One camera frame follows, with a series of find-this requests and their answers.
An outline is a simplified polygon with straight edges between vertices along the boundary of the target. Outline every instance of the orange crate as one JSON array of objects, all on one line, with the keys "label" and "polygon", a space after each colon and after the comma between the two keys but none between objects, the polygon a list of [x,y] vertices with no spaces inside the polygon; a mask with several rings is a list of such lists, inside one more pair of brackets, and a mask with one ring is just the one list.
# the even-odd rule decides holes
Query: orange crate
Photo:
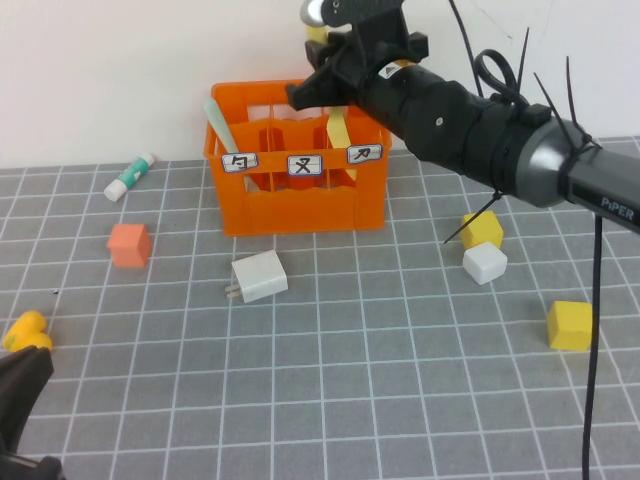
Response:
[{"label": "orange crate", "polygon": [[[276,111],[287,104],[288,83],[300,82],[220,84],[211,89],[242,152],[227,154],[207,126],[205,156],[224,233],[382,228],[391,135],[358,108],[348,107],[345,118],[353,146],[332,148],[327,114],[303,120],[276,118]],[[250,121],[250,107],[268,116]],[[259,190],[247,191],[246,175]]]}]

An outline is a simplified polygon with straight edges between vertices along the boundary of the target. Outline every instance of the yellow cube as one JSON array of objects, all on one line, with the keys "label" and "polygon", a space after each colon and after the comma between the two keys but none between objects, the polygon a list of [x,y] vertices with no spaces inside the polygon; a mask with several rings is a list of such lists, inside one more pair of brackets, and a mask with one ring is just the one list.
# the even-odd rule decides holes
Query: yellow cube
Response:
[{"label": "yellow cube", "polygon": [[554,350],[582,352],[591,345],[593,309],[589,303],[555,302],[547,317],[549,345]]},{"label": "yellow cube", "polygon": [[[464,225],[468,222],[473,215],[474,214],[465,215],[462,219],[462,224]],[[466,250],[487,242],[491,242],[500,248],[503,238],[504,230],[502,230],[500,226],[498,217],[490,210],[483,212],[471,225],[460,233],[460,239]]]}]

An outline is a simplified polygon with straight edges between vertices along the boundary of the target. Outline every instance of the glue stick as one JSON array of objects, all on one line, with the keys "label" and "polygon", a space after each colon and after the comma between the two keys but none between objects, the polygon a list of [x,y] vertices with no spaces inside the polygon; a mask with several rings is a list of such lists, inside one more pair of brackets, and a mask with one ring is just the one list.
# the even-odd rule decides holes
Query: glue stick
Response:
[{"label": "glue stick", "polygon": [[133,187],[138,179],[147,173],[155,159],[150,153],[144,153],[138,157],[129,167],[104,189],[104,194],[112,202],[117,202],[127,190]]}]

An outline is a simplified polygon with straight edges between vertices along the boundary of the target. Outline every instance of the table surface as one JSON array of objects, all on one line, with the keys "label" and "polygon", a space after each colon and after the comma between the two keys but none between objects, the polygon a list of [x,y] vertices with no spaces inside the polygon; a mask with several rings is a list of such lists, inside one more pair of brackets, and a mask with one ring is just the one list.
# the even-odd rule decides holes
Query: table surface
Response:
[{"label": "table surface", "polygon": [[[37,309],[55,345],[20,453],[70,480],[580,478],[587,354],[545,317],[588,298],[592,215],[496,204],[510,265],[478,286],[441,242],[491,192],[390,163],[384,230],[235,240],[200,160],[118,203],[123,165],[0,172],[2,327]],[[116,223],[147,225],[148,268],[111,265]],[[592,478],[637,479],[640,237],[606,230]],[[231,261],[272,248],[289,291],[229,303]]]}]

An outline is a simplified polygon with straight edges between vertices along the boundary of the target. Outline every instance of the yellow object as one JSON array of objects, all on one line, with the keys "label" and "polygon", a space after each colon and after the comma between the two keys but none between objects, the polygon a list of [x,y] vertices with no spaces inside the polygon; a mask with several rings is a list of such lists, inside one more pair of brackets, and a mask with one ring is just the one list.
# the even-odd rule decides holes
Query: yellow object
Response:
[{"label": "yellow object", "polygon": [[42,333],[46,326],[47,320],[40,312],[32,310],[23,313],[7,332],[2,346],[11,353],[30,346],[51,350],[51,339]]},{"label": "yellow object", "polygon": [[329,43],[327,27],[316,28],[307,26],[307,39],[326,45]]},{"label": "yellow object", "polygon": [[554,350],[588,350],[592,327],[593,309],[589,303],[555,302],[547,317],[549,345]]},{"label": "yellow object", "polygon": [[[329,43],[327,27],[316,28],[307,26],[307,39],[326,45]],[[351,146],[349,131],[347,130],[344,114],[340,107],[331,107],[329,111],[327,134],[329,135],[329,140],[331,140],[333,148],[349,148]],[[357,178],[358,172],[356,170],[347,170],[346,172],[347,175],[351,177],[351,180]]]},{"label": "yellow object", "polygon": [[340,107],[331,108],[329,122],[327,123],[327,133],[333,148],[349,148],[351,146],[347,124],[344,121],[344,114]]},{"label": "yellow object", "polygon": [[[468,222],[471,217],[473,217],[472,214],[465,215],[462,219],[462,224]],[[500,226],[498,217],[490,210],[483,212],[460,233],[460,239],[466,250],[487,242],[491,242],[500,248],[503,238],[504,230]]]}]

